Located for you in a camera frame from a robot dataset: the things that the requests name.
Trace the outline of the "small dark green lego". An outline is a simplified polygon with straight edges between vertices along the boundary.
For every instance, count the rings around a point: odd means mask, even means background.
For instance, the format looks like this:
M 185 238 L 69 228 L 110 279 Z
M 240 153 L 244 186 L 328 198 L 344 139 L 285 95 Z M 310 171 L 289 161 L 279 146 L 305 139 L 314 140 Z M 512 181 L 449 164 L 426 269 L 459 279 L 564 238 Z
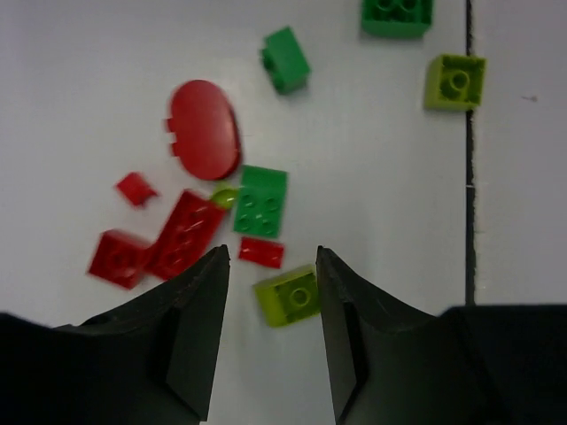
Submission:
M 260 58 L 278 94 L 290 94 L 307 84 L 311 68 L 291 27 L 267 35 Z

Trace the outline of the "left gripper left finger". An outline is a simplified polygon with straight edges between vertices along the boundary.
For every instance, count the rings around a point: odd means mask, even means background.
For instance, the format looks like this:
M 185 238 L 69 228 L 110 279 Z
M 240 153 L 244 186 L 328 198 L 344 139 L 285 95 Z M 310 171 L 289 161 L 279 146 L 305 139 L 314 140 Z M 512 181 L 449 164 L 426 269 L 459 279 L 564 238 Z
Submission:
M 229 288 L 226 246 L 81 325 L 1 316 L 4 424 L 199 424 Z

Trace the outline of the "green square lego brick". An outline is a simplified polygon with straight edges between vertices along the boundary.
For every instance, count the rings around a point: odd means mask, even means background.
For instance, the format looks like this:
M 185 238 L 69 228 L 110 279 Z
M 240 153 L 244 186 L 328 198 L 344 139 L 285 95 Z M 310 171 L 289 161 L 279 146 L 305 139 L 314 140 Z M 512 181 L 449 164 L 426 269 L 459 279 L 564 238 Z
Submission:
M 279 237 L 284 215 L 288 174 L 246 165 L 237 195 L 233 230 L 268 239 Z

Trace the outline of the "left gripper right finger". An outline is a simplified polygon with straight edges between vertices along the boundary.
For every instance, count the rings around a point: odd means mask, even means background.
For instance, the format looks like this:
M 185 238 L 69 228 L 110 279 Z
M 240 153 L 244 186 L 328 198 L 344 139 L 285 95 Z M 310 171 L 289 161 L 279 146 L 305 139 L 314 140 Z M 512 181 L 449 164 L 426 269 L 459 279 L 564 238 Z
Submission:
M 424 313 L 320 247 L 316 274 L 339 424 L 563 424 L 564 305 Z

